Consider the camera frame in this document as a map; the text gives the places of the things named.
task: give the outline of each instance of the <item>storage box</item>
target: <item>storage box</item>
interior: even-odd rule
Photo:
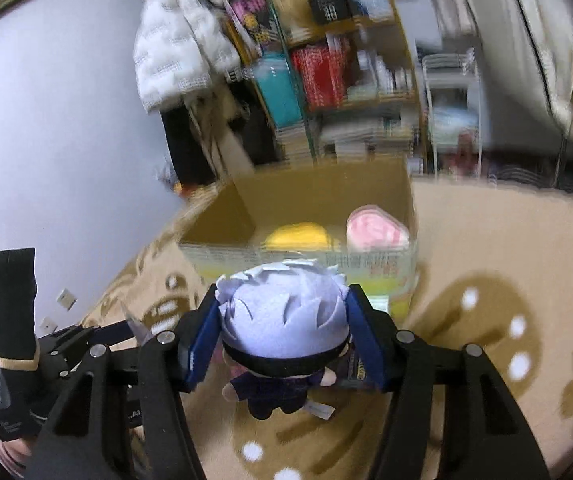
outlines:
[[[411,234],[409,248],[358,253],[346,248],[346,222],[358,207],[377,205]],[[314,222],[340,241],[338,251],[265,251],[276,228]],[[316,258],[339,266],[347,283],[359,283],[376,308],[403,318],[415,288],[417,224],[404,157],[370,162],[318,164],[297,170],[265,171],[228,184],[198,216],[179,242],[198,272],[212,283],[266,262]]]

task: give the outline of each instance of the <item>wall outlet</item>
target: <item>wall outlet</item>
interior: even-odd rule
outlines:
[[[40,328],[44,331],[44,335],[49,335],[57,330],[57,325],[50,317],[45,317],[40,323]]]
[[[61,304],[66,310],[71,310],[71,307],[76,301],[78,301],[78,298],[71,294],[71,292],[66,288],[57,297],[57,302]]]

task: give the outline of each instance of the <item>plush doll hair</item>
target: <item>plush doll hair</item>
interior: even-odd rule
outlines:
[[[291,359],[329,351],[349,336],[349,289],[337,267],[284,260],[217,280],[222,339],[257,357]]]

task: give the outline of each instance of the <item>yellow plush toy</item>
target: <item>yellow plush toy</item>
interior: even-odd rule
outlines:
[[[273,231],[264,240],[268,251],[332,251],[340,246],[324,227],[305,222],[287,225]]]

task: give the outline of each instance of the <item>white dot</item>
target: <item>white dot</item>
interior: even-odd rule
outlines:
[[[475,305],[478,304],[478,300],[480,299],[480,293],[478,289],[474,286],[470,286],[465,290],[465,293],[462,295],[462,300],[460,300],[460,305],[464,310],[471,310]]]
[[[529,373],[531,358],[526,352],[518,352],[511,358],[509,363],[509,377],[513,381],[521,381]]]
[[[524,316],[516,316],[511,320],[509,334],[512,339],[520,339],[527,329],[527,320]]]
[[[257,442],[247,442],[242,448],[242,454],[249,462],[257,462],[264,455],[264,450]]]
[[[302,480],[302,475],[295,469],[287,468],[277,472],[273,480]]]

